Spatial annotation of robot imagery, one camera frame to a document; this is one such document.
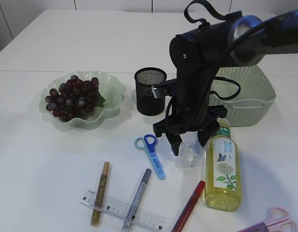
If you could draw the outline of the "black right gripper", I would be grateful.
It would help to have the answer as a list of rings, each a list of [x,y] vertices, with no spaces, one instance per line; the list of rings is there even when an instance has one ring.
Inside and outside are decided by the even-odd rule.
[[[199,112],[189,115],[178,109],[177,98],[172,97],[166,108],[165,118],[153,125],[153,131],[156,137],[165,133],[174,156],[178,156],[182,143],[181,134],[198,131],[198,141],[204,147],[220,128],[217,119],[226,116],[227,109],[223,105],[204,105]]]

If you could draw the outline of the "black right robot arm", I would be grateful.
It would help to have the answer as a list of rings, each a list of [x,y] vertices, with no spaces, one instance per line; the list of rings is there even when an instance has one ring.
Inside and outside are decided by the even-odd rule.
[[[209,104],[220,68],[254,66],[265,55],[298,54],[298,10],[266,21],[241,12],[217,18],[218,24],[202,21],[171,40],[176,78],[152,87],[154,97],[171,97],[165,118],[153,129],[156,137],[166,135],[174,155],[179,154],[181,134],[196,131],[205,145],[219,129],[217,119],[227,116],[224,106]]]

